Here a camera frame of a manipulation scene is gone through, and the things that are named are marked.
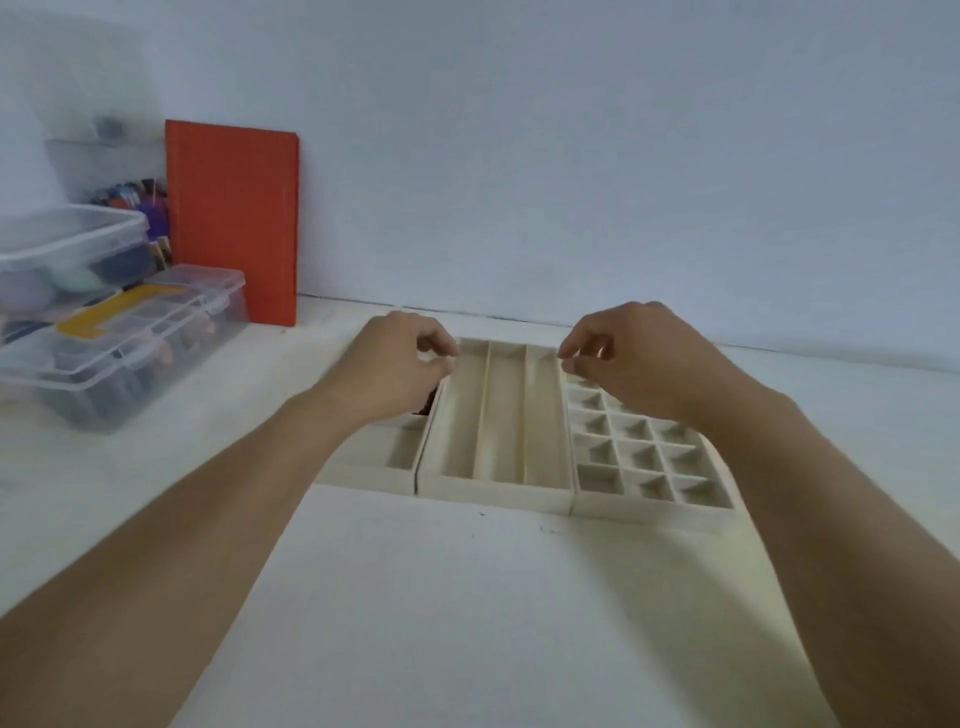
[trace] plastic lid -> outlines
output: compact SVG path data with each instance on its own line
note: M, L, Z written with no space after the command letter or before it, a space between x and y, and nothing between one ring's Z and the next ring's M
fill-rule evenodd
M67 205L27 215L0 217L0 269L24 268L47 255L96 257L125 247L116 232L147 229L147 216L136 210L97 205ZM130 244L139 242L131 239Z

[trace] white table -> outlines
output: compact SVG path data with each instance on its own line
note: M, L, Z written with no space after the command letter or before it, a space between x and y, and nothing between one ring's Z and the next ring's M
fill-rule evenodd
M300 300L111 435L0 406L0 612L310 384L383 306ZM440 315L455 334L564 330ZM960 551L960 376L728 350ZM175 721L829 724L752 525L656 532L314 486Z

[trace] red book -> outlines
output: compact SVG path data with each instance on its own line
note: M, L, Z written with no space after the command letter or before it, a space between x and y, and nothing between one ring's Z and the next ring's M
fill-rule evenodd
M166 145L174 262L243 271L251 321L293 326L297 135L168 119Z

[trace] beige organizer tray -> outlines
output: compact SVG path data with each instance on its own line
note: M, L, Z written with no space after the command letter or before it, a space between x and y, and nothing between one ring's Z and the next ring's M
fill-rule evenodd
M542 513L716 530L732 480L699 433L565 375L546 347L461 339L429 415L369 425L318 482Z
M574 516L716 530L735 518L732 480L699 432L632 412L565 375Z
M573 505L555 350L460 340L417 470L421 496L568 515Z
M412 496L431 415L403 415L357 430L326 461L317 482Z

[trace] wrist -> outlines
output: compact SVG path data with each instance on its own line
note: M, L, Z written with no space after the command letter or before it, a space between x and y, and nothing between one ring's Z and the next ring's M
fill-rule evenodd
M343 430L345 437L367 424L359 412L355 398L325 379L291 398L310 419L321 419L325 424Z
M712 383L708 394L694 407L696 414L689 423L710 440L723 439L727 433L763 426L791 408L796 409L796 405L785 394L736 370Z

